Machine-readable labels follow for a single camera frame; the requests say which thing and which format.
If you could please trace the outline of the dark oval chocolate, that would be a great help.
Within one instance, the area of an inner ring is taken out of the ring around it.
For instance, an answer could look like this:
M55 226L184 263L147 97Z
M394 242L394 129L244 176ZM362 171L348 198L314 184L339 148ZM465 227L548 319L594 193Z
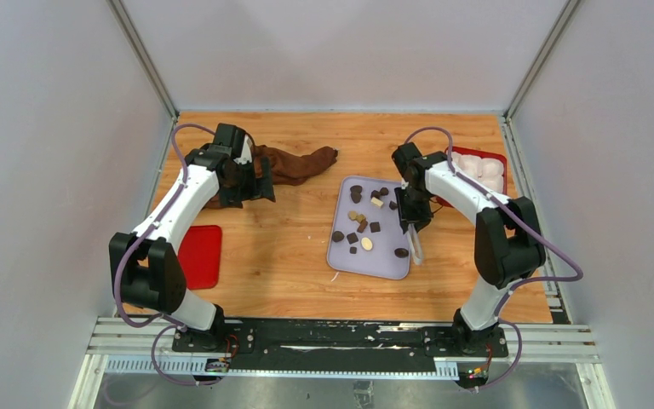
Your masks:
M398 258L406 258L410 255L410 252L405 248L397 248L394 250L394 255Z

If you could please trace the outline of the red box with white liners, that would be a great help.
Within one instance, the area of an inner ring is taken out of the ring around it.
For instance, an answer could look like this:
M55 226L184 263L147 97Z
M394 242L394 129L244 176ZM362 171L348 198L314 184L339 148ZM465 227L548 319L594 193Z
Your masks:
M467 147L453 147L452 160L459 170L481 183L487 189L507 194L507 160L497 153Z

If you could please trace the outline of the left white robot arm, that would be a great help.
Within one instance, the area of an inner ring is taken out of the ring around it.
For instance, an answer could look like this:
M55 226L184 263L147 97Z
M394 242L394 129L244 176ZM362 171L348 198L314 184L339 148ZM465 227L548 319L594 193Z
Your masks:
M169 136L180 162L175 182L152 213L128 233L115 233L108 245L112 294L118 316L134 328L162 319L180 331L192 329L207 352L227 340L223 310L188 289L178 252L196 216L212 199L224 208L245 201L275 201L271 166L261 158L255 170L251 135L234 124L218 124L205 147L183 154Z

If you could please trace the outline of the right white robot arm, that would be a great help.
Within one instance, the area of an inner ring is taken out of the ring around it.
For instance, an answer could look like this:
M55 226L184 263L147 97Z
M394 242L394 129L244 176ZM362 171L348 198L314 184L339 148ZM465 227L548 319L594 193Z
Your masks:
M417 244L417 233L433 219L432 198L440 198L474 225L473 259L479 278L468 300L455 312L452 343L474 355L498 325L510 287L528 279L546 260L538 240L534 204L490 190L458 169L445 152L423 155L412 142L392 154L402 184L395 190L399 225Z

